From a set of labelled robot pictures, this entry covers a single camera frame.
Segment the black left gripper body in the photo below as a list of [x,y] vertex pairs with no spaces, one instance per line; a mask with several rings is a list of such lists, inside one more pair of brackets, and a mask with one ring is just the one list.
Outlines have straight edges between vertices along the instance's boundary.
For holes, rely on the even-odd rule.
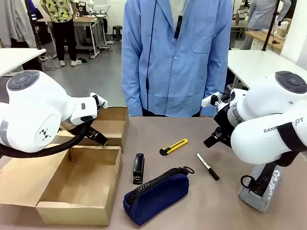
[[95,130],[91,126],[88,126],[86,128],[85,136],[89,139],[97,139],[99,136],[99,131]]

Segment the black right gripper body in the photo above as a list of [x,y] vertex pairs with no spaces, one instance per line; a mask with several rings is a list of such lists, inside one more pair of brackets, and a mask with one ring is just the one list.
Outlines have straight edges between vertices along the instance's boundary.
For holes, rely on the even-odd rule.
[[214,117],[214,121],[218,124],[218,127],[213,132],[216,143],[230,144],[231,135],[235,128],[227,117],[228,109],[229,105],[226,105]]

